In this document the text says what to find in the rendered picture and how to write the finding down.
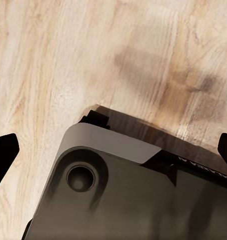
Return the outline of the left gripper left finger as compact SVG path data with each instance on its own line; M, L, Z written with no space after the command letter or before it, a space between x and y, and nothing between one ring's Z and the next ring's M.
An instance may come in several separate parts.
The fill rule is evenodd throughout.
M0 136L0 183L20 152L15 133Z

